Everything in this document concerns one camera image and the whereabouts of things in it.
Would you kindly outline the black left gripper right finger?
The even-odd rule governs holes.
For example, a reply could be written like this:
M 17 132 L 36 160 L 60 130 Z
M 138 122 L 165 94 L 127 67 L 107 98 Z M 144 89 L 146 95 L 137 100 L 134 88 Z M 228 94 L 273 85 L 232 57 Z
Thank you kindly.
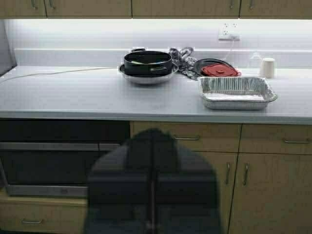
M 169 134 L 152 130 L 152 232 L 221 234 L 213 167 Z

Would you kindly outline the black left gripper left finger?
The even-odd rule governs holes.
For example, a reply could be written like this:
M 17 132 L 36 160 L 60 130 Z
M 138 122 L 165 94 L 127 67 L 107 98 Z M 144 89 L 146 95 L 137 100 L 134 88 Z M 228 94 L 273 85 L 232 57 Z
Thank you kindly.
M 86 234 L 151 234 L 153 131 L 145 130 L 96 160 L 87 179 Z

